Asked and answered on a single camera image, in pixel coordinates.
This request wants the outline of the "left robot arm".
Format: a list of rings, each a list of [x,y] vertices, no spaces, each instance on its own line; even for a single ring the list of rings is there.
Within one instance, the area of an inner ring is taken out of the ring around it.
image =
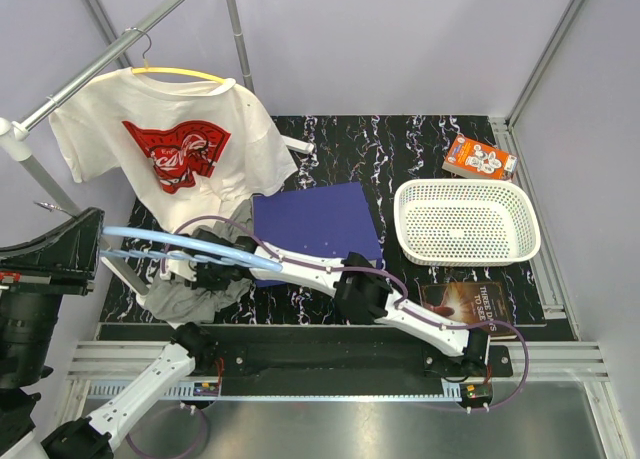
[[[124,390],[44,439],[29,387],[49,377],[49,349],[67,295],[88,294],[99,262],[104,213],[88,208],[52,230],[1,250],[1,455],[4,458],[111,458],[149,409],[191,373],[208,373],[216,341],[203,328],[176,327],[169,342]]]

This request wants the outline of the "light blue plastic hanger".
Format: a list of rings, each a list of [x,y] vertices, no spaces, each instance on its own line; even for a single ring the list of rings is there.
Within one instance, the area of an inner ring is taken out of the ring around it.
[[[211,263],[229,267],[234,266],[247,269],[254,268],[271,272],[280,272],[283,269],[283,266],[279,262],[259,257],[256,254],[176,234],[129,227],[105,226],[102,229],[102,235],[140,239],[154,243],[162,243],[165,246],[173,246],[173,249],[167,251],[103,249],[101,251],[101,254],[104,257],[137,258],[150,260],[171,259],[177,261],[195,262],[200,264]]]

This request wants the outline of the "grey t shirt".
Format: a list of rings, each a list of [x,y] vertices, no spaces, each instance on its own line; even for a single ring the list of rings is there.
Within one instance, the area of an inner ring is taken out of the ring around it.
[[[253,231],[252,201],[242,201],[227,222],[201,216],[180,228],[198,239],[220,239],[231,245]],[[236,305],[253,288],[239,270],[217,264],[166,261],[156,273],[149,292],[138,303],[155,318],[173,323],[212,323],[222,310]]]

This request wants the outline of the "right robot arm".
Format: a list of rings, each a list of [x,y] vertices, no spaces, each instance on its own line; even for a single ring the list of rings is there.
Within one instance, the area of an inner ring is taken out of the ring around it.
[[[449,377],[486,375],[490,362],[489,334],[465,325],[431,307],[409,299],[407,287],[362,255],[326,258],[295,253],[244,234],[233,242],[210,232],[173,234],[165,242],[166,260],[243,273],[254,280],[281,281],[313,289],[332,298],[352,324],[388,325],[423,340],[443,354]]]

